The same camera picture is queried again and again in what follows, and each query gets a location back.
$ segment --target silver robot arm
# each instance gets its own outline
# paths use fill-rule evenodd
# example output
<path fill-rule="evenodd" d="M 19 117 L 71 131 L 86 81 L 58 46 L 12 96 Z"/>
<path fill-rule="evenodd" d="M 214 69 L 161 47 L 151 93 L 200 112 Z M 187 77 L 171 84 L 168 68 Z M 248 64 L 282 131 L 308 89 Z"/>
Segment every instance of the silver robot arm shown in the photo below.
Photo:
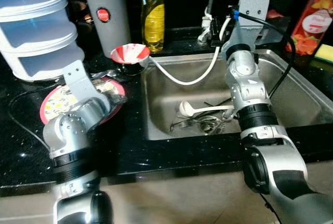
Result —
<path fill-rule="evenodd" d="M 269 0 L 240 0 L 238 10 L 265 20 L 268 4 Z M 228 64 L 225 81 L 242 130 L 245 182 L 262 195 L 281 224 L 333 223 L 332 198 L 309 188 L 305 162 L 278 124 L 258 76 L 253 51 L 261 29 L 261 24 L 239 17 L 222 47 Z"/>
<path fill-rule="evenodd" d="M 111 201 L 99 190 L 100 177 L 93 167 L 87 133 L 117 102 L 96 90 L 81 61 L 65 67 L 63 75 L 78 103 L 50 120 L 43 130 L 56 177 L 53 223 L 111 224 Z"/>

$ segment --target red logo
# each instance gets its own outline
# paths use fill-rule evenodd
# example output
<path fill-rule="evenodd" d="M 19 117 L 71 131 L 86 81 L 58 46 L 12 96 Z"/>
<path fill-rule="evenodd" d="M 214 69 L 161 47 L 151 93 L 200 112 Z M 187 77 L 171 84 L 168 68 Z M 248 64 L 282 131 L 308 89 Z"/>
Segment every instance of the red logo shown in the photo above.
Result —
<path fill-rule="evenodd" d="M 101 22 L 109 22 L 111 15 L 110 12 L 106 8 L 98 8 L 97 9 L 97 17 Z"/>

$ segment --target dish soap bottle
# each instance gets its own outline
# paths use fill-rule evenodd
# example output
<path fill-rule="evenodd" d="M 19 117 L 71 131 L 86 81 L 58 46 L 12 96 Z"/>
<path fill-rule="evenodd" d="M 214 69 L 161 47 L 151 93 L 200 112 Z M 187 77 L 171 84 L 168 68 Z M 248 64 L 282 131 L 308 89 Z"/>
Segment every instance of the dish soap bottle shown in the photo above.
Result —
<path fill-rule="evenodd" d="M 313 54 L 331 24 L 332 17 L 332 0 L 309 0 L 291 35 L 295 43 L 296 53 L 300 55 Z"/>
<path fill-rule="evenodd" d="M 142 39 L 151 52 L 161 51 L 164 42 L 164 0 L 146 0 L 142 7 Z"/>

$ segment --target stacked plastic container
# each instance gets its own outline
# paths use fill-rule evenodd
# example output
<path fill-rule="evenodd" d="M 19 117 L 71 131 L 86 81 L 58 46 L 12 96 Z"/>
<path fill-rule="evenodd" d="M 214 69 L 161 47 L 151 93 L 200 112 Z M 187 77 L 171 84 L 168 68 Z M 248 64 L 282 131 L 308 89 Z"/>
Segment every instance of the stacked plastic container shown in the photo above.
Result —
<path fill-rule="evenodd" d="M 66 5 L 67 0 L 0 0 L 0 51 L 16 77 L 51 79 L 83 60 Z"/>

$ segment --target yellow sponge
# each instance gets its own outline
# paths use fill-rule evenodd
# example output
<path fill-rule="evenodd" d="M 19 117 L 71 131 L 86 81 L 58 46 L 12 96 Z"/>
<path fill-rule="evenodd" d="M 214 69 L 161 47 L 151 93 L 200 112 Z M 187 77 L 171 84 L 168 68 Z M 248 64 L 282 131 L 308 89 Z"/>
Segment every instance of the yellow sponge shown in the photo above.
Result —
<path fill-rule="evenodd" d="M 322 44 L 316 52 L 315 58 L 333 63 L 333 46 Z"/>

